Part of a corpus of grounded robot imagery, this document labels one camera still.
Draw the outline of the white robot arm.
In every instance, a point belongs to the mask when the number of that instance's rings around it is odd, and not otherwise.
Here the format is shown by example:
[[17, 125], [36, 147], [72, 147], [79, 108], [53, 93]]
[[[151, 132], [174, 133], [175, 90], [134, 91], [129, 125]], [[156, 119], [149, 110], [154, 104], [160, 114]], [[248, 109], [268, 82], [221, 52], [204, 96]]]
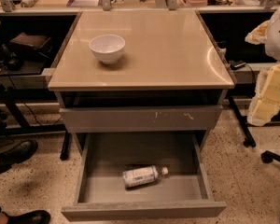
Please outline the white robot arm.
[[259, 72], [255, 96], [248, 109], [247, 121], [254, 126], [263, 126], [280, 111], [280, 7], [268, 21], [250, 32], [245, 42], [263, 44], [265, 54], [276, 60], [269, 70]]

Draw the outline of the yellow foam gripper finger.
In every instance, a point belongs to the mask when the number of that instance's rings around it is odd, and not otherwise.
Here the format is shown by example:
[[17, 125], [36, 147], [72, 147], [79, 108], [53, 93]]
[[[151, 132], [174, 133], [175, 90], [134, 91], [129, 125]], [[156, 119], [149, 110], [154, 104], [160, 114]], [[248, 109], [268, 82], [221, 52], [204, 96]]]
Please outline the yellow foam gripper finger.
[[267, 41], [267, 29], [268, 29], [268, 21], [264, 21], [259, 26], [257, 26], [253, 31], [247, 34], [245, 37], [245, 42], [259, 45], [265, 44]]
[[262, 69], [251, 100], [251, 124], [263, 126], [280, 111], [280, 63]]

